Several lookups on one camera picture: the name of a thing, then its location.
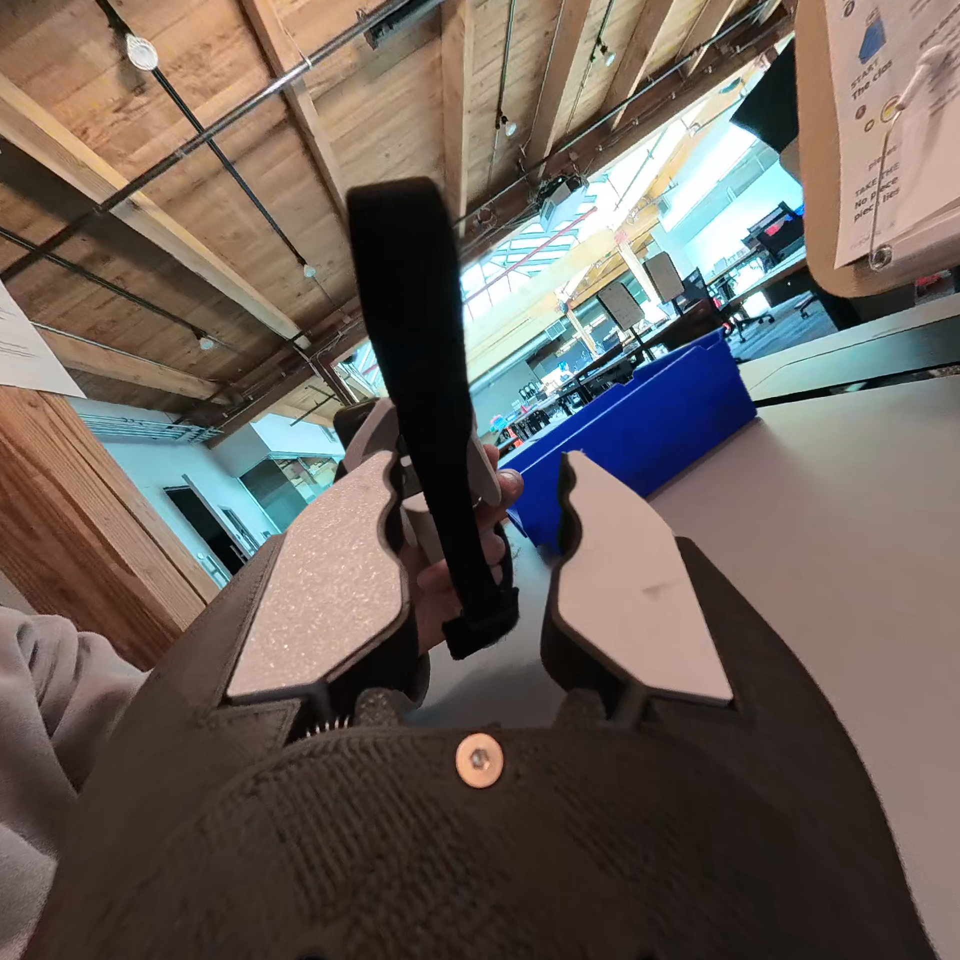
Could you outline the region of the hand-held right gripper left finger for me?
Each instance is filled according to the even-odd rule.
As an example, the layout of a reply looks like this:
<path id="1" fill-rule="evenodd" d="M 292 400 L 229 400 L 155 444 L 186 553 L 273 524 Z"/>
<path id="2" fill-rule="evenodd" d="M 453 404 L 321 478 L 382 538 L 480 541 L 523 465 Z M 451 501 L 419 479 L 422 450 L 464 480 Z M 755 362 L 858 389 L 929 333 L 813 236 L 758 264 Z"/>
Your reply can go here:
<path id="1" fill-rule="evenodd" d="M 419 705 L 421 653 L 396 489 L 400 457 L 373 454 L 282 537 L 224 690 L 232 706 L 311 700 L 350 710 L 364 690 Z"/>

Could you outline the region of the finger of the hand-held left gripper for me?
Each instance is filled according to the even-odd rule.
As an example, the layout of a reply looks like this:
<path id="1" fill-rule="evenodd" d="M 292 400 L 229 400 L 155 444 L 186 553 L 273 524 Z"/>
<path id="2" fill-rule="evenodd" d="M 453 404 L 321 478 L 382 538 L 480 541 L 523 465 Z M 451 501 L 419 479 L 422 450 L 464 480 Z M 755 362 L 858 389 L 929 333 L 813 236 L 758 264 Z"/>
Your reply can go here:
<path id="1" fill-rule="evenodd" d="M 380 451 L 396 451 L 401 430 L 389 397 L 373 398 L 343 408 L 343 469 L 352 472 Z"/>
<path id="2" fill-rule="evenodd" d="M 501 489 L 497 469 L 491 464 L 486 447 L 478 438 L 471 438 L 466 448 L 466 476 L 474 505 L 498 507 Z"/>

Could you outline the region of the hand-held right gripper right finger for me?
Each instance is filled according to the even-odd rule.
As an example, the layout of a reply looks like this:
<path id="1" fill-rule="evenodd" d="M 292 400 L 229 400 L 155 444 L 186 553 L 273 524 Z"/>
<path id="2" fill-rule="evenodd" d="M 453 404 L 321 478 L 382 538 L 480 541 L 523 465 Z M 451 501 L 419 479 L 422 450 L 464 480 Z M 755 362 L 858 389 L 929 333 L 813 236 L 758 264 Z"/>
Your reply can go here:
<path id="1" fill-rule="evenodd" d="M 656 699 L 732 708 L 733 684 L 668 524 L 582 451 L 560 457 L 558 505 L 539 646 L 549 677 L 596 697 L 609 722 L 641 722 Z"/>

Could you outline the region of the blue storage bin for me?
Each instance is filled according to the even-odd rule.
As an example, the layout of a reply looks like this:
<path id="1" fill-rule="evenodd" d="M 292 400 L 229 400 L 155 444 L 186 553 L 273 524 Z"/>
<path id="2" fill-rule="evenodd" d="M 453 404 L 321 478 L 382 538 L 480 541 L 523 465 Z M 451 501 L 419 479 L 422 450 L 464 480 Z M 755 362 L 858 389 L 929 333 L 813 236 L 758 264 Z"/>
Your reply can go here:
<path id="1" fill-rule="evenodd" d="M 534 546 L 558 544 L 559 475 L 564 453 L 582 451 L 647 497 L 757 416 L 738 365 L 716 330 L 640 366 L 510 461 L 524 491 L 508 511 Z"/>

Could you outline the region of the grey desk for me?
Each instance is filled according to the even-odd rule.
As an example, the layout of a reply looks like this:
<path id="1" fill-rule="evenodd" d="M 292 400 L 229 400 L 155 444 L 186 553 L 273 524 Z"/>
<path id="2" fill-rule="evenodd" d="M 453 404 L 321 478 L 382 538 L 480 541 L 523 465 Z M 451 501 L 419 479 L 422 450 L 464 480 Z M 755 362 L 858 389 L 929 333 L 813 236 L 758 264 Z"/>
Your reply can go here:
<path id="1" fill-rule="evenodd" d="M 638 883 L 657 958 L 958 958 L 958 377 L 766 408 L 647 502 L 694 590 L 732 693 L 619 667 L 561 624 L 561 575 L 616 533 L 575 495 L 617 494 L 560 466 L 549 567 L 513 564 L 517 626 L 455 661 L 429 655 L 414 723 L 503 735 L 500 790 L 570 790 L 573 843 Z"/>

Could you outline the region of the person's left hand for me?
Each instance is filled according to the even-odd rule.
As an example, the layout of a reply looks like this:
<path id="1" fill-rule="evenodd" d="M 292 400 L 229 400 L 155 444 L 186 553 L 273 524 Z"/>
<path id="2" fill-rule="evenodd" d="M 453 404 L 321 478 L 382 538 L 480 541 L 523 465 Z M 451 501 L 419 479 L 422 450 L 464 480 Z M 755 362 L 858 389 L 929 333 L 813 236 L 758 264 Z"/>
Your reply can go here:
<path id="1" fill-rule="evenodd" d="M 501 498 L 496 507 L 481 502 L 474 511 L 474 517 L 479 542 L 492 580 L 498 586 L 501 586 L 504 581 L 508 581 L 511 585 L 513 583 L 512 552 L 503 524 L 507 521 L 507 510 L 515 504 L 523 492 L 523 478 L 510 467 L 499 468 L 499 454 L 494 446 L 486 444 L 484 450 L 487 461 L 495 470 Z M 425 657 L 434 648 L 447 644 L 444 626 L 462 618 L 462 603 L 444 559 L 429 563 L 422 548 L 409 541 L 404 541 L 400 557 L 410 582 L 418 654 Z"/>

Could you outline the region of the upright display board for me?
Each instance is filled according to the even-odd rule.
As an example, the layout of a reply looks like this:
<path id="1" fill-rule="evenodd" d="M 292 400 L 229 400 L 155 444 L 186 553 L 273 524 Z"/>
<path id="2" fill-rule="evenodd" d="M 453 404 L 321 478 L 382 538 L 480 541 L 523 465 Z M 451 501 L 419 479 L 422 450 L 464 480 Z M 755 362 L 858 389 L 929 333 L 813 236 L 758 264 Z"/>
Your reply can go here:
<path id="1" fill-rule="evenodd" d="M 606 284 L 596 298 L 620 330 L 628 331 L 645 322 L 642 306 L 621 281 Z"/>
<path id="2" fill-rule="evenodd" d="M 666 251 L 645 258 L 642 264 L 661 302 L 674 302 L 685 293 L 684 283 Z"/>

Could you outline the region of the ceiling projector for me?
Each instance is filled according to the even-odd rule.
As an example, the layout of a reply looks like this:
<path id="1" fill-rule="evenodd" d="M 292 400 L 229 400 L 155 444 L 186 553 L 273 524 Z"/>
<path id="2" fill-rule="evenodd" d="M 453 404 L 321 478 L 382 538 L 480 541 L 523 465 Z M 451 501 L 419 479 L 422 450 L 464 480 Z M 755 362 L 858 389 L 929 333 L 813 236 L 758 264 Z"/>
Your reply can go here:
<path id="1" fill-rule="evenodd" d="M 584 200 L 589 181 L 580 174 L 557 176 L 541 186 L 536 195 L 538 223 L 546 234 L 574 221 Z"/>

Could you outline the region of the wooden document stand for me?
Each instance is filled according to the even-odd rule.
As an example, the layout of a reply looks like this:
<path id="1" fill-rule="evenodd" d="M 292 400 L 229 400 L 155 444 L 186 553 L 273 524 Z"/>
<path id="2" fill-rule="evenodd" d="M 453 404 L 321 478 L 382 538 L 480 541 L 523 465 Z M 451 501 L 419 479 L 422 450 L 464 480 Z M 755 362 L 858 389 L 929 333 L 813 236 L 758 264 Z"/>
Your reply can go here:
<path id="1" fill-rule="evenodd" d="M 927 250 L 906 255 L 886 269 L 866 261 L 835 265 L 839 228 L 841 153 L 829 51 L 827 4 L 799 1 L 794 17 L 798 90 L 798 163 L 806 202 L 808 268 L 828 293 L 845 299 L 885 294 L 922 276 L 957 266 L 958 236 L 927 240 Z"/>

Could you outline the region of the black panel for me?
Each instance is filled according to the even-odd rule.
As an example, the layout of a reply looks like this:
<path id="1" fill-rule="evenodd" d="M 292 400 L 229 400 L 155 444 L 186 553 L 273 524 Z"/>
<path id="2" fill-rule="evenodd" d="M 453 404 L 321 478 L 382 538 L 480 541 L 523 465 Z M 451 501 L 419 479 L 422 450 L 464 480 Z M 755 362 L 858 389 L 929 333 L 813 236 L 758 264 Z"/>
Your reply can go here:
<path id="1" fill-rule="evenodd" d="M 778 155 L 799 136 L 795 52 L 792 39 L 729 119 Z"/>

